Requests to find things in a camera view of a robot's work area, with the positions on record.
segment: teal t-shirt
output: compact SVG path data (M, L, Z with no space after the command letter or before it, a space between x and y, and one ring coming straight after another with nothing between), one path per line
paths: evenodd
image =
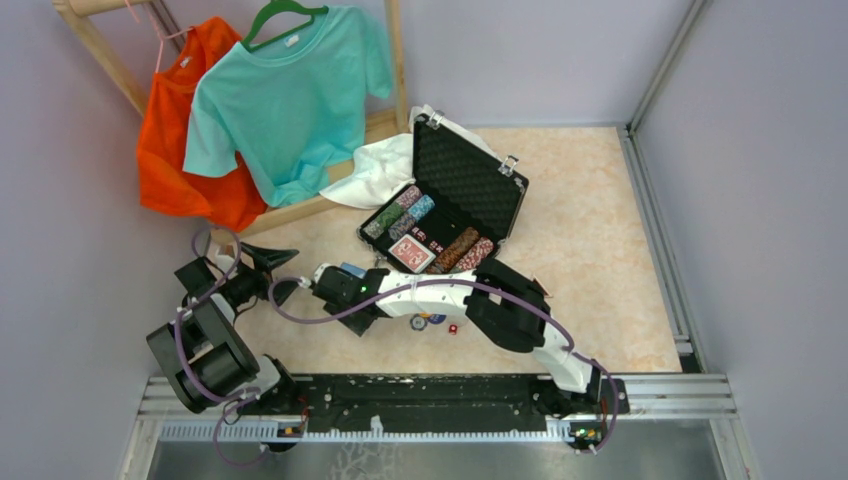
M268 205L306 200L364 143L366 94L391 90L386 31L358 7L255 52L236 43L197 85L183 170L222 177L238 151Z

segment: wooden clothes rack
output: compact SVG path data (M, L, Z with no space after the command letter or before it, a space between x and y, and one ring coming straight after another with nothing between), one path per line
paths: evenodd
M365 125L365 143L373 143L408 131L406 116L409 110L403 68L400 10L398 0L384 0L384 2L395 74L395 108L368 115ZM166 35L180 31L164 0L130 0L130 4L150 4ZM83 45L91 52L95 60L100 63L100 66L103 67L112 81L124 93L127 100L140 115L144 115L147 109L147 92L141 88L138 80L89 18L99 13L126 8L126 2L124 0L53 0L53 6ZM185 44L184 40L179 37L173 39L172 43L178 50L181 50ZM336 182L352 172L352 159L327 168L330 183ZM336 206L338 204L318 195L288 207L271 208L243 230L241 235L249 236L263 232ZM213 236L218 240L217 234L213 233ZM223 233L221 240L225 243L230 242L226 233Z

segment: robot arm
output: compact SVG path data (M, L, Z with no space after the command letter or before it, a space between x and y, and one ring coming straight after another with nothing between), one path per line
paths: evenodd
M531 353L550 372L561 390L579 394L591 392L600 372L565 350L565 338L544 320L506 300L499 302L472 286L440 284L418 286L424 280L456 279L484 283L511 293L550 314L540 285L503 263L485 260L477 269L447 275L412 275L387 269L370 269L356 275L329 264L321 265L313 276L312 292L327 302L325 310L336 314L354 305L405 285L412 288L381 298L368 308L341 320L361 335L378 317L399 317L415 313L466 316L496 345L519 353Z

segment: clothes hanger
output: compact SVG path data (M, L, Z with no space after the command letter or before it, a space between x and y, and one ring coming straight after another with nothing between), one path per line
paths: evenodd
M136 15L135 13L135 9L133 9L132 5L130 5L130 0L124 0L124 3L130 10L133 19L135 19L135 23L141 23L141 20L139 20L138 15ZM179 37L180 35L185 35L189 31L193 30L194 27L191 26L186 28L185 30L180 30L179 32L173 35L163 35L162 30L159 28L159 23L157 23L156 20L153 18L153 13L151 12L153 7L151 7L149 4L146 5L146 7L147 8L145 8L144 11L147 12L147 18L150 19L150 24L153 25L153 30L156 32L156 36L159 38L159 55L156 57L156 73L159 73L159 67L162 64L162 51L165 48L165 40L170 40L172 38Z
M244 40L241 41L241 44L244 45L245 50L247 50L248 52L255 52L256 50L259 50L260 48L266 45L270 45L283 37L291 35L292 33L298 30L304 29L312 25L313 23L315 23L316 15L326 15L329 11L330 9L326 6L318 8L307 8L295 2L294 0L271 0L268 5L262 7L262 9L259 10L259 13L256 14L256 19L253 20L253 26L250 27L250 33L248 33L247 36L244 37ZM251 45L250 42L252 42L253 39L256 38L256 35L259 34L259 30L262 29L262 26L265 25L265 23L268 22L271 17L283 12L309 15L310 18L309 21L307 21L303 25L294 27L287 32L277 35L276 37L272 38L271 40L268 40L265 43Z

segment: case latch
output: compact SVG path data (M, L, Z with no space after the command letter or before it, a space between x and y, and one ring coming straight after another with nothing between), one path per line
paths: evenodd
M518 165L518 157L507 155L501 162L501 166L498 167L498 171L507 177L511 177L516 165Z
M445 112L441 110L436 110L433 112L433 115L430 116L430 119L427 120L427 126L432 128L433 130L438 130L439 126L442 124L442 120L445 119Z

